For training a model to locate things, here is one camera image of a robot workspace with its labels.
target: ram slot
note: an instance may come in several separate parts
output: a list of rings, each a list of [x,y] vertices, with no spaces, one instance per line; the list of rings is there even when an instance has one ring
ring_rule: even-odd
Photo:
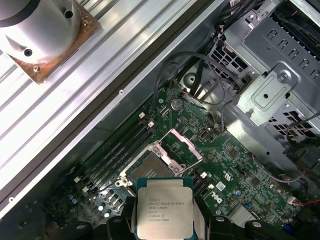
[[[101,177],[101,174],[105,172],[105,170],[112,164],[112,161],[117,158],[120,154],[125,152],[136,140],[138,140],[145,132],[147,131],[146,126],[144,128],[139,129],[138,132],[135,133],[134,136],[131,136],[130,139],[126,139],[126,142],[122,142],[120,145],[120,148],[117,147],[117,151],[114,151],[112,154],[108,154],[107,158],[103,158],[104,164],[101,164],[100,170],[95,172],[92,176],[89,178],[91,179],[91,182],[95,182],[97,179]]]
[[[135,144],[128,149],[128,151],[123,154],[118,161],[114,161],[113,166],[110,166],[110,172],[103,176],[103,178],[98,181],[98,184],[94,188],[93,192],[100,189],[103,184],[117,171],[121,166],[123,166],[129,159],[131,159],[137,152],[137,149],[141,149],[148,143],[149,140],[152,138],[152,132],[146,132],[139,140],[135,142]]]
[[[100,166],[102,166],[103,164],[106,163],[106,161],[108,160],[108,158],[115,152],[117,151],[126,141],[128,141],[129,139],[131,139],[133,136],[135,136],[137,134],[138,131],[140,131],[141,129],[145,128],[145,125],[143,124],[135,124],[130,130],[129,132],[125,132],[124,134],[122,134],[118,140],[114,141],[114,143],[110,146],[110,151],[108,151],[108,153],[103,156],[103,158],[98,161],[98,163],[92,165],[88,170],[86,170],[84,172],[83,175],[91,175],[93,172],[95,172],[96,170],[99,169]]]

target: electrolytic capacitor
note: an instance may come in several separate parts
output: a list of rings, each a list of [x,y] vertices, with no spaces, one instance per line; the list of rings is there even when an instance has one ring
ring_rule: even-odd
[[[108,211],[105,212],[105,214],[103,215],[105,218],[110,217],[111,214],[111,210],[109,209]]]
[[[293,221],[293,219],[287,215],[280,216],[280,219],[286,224],[291,223]]]
[[[236,195],[237,197],[240,197],[241,191],[240,190],[234,190],[233,194]]]
[[[273,191],[276,193],[276,194],[280,194],[282,191],[281,189],[277,188],[276,186],[273,188]]]
[[[104,208],[105,208],[105,206],[106,206],[106,204],[105,204],[104,202],[101,203],[100,206],[98,207],[98,210],[99,210],[99,211],[103,211]]]

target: green circuit board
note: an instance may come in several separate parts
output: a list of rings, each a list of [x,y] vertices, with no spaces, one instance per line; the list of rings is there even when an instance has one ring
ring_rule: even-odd
[[[266,221],[275,227],[281,228],[285,223],[281,220],[281,216],[293,217],[300,208],[287,203],[291,196],[283,186],[271,179],[263,170],[261,170],[255,163],[252,153],[250,153],[243,145],[238,142],[228,131],[221,132],[218,122],[207,112],[207,110],[200,105],[191,102],[190,99],[185,99],[181,95],[182,87],[175,83],[174,87],[163,87],[159,91],[159,104],[151,113],[149,121],[154,123],[154,132],[149,138],[141,144],[137,144],[134,149],[134,156],[136,156],[148,144],[160,140],[169,130],[175,129],[181,135],[188,138],[195,146],[196,150],[203,156],[203,161],[195,167],[183,173],[183,176],[190,176],[195,168],[200,169],[212,178],[212,188],[207,188],[200,196],[204,204],[207,206],[212,215],[221,213],[229,216],[230,213],[239,205],[246,208],[248,212],[256,219]],[[181,110],[173,110],[172,101],[174,99],[183,100],[183,107]],[[103,156],[108,154],[111,148],[114,148],[122,139],[122,136],[130,131],[136,125],[137,119],[141,113],[148,113],[151,106],[151,99],[149,99],[141,108],[136,111],[81,167],[78,171],[86,174],[86,170],[92,165],[103,163]],[[196,157],[191,154],[187,145],[178,141],[174,135],[168,134],[162,141],[161,146],[168,152],[172,159],[175,159],[179,164],[185,164],[186,167],[191,166],[197,162]],[[134,169],[139,165],[143,158],[141,157],[136,165],[130,169]],[[132,160],[132,157],[122,162],[119,166],[110,167],[108,174],[98,175],[97,181],[106,182],[109,184],[115,180],[123,168],[126,167]],[[96,167],[100,171],[102,164]],[[69,202],[63,205],[65,211],[68,213],[68,221],[79,219],[79,216],[90,216],[92,213],[94,221],[99,224],[103,219],[103,213],[97,210],[97,207],[106,198],[101,194],[94,200],[88,200],[88,193],[83,193],[81,189],[85,186],[81,182],[75,184],[71,181],[67,188],[67,196],[71,192],[78,192],[81,196],[81,205],[76,212],[70,213],[72,204],[66,197],[65,201]],[[130,194],[124,187],[111,187],[122,200]],[[52,206],[57,205],[61,201],[57,195],[53,195],[48,200],[48,209],[53,209]],[[114,204],[108,203],[107,208],[112,210],[112,215],[120,213],[120,209],[115,209]]]

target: black memory slot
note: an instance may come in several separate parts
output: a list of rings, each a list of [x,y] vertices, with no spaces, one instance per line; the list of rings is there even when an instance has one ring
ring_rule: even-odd
[[[118,157],[122,152],[126,151],[134,142],[140,138],[141,135],[143,135],[147,131],[146,126],[144,128],[140,128],[138,132],[135,132],[133,136],[130,136],[130,138],[126,138],[125,141],[122,141],[121,144],[116,147],[116,151],[113,151],[111,154],[108,154],[108,157],[103,158],[103,163],[100,166],[100,169],[98,172],[90,176],[90,179],[92,179],[92,182],[95,182],[99,177],[101,177],[101,174],[109,168],[110,164],[112,164],[113,160]]]
[[[106,176],[103,177],[103,179],[100,181],[100,183],[97,185],[97,188],[101,188],[102,185],[127,161],[129,160],[132,156],[135,155],[137,149],[140,149],[141,147],[143,147],[143,143],[144,142],[148,142],[151,137],[152,137],[152,133],[151,132],[146,132],[146,134],[144,134],[144,136],[136,141],[136,143],[134,144],[134,146],[127,151],[119,161],[117,161],[116,165],[114,167],[112,167],[111,172],[109,172]]]
[[[144,128],[144,125],[141,125],[139,122],[136,123],[129,131],[124,132],[119,138],[119,141],[114,141],[114,143],[110,146],[110,151],[102,158],[102,160],[98,161],[97,164],[92,165],[88,170],[84,172],[84,175],[89,175],[95,170],[97,170],[104,162],[108,159],[108,157],[113,154],[115,151],[119,149],[119,147],[126,142],[128,139],[132,138],[133,135],[137,133],[138,130]]]
[[[106,171],[108,171],[110,168],[112,168],[112,166],[115,165],[117,159],[123,158],[127,154],[127,152],[130,151],[130,149],[132,149],[132,146],[139,142],[139,139],[143,138],[146,134],[148,134],[148,130],[146,128],[142,129],[142,131],[140,131],[139,134],[135,136],[135,138],[129,141],[129,144],[125,145],[116,154],[114,154],[112,158],[110,158],[108,164],[105,165],[103,169],[99,172],[99,174],[92,179],[92,182],[97,182],[97,180],[100,179],[106,173]]]
[[[193,196],[196,197],[200,195],[206,188],[209,186],[209,184],[212,182],[212,179],[208,176],[203,179],[202,184],[196,189],[194,188]]]

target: connector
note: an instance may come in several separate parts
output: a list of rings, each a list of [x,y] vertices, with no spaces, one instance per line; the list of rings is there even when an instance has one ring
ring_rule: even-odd
[[[290,204],[290,205],[293,205],[296,200],[297,200],[296,197],[291,196],[291,197],[289,197],[289,199],[288,199],[286,202],[287,202],[288,204]]]

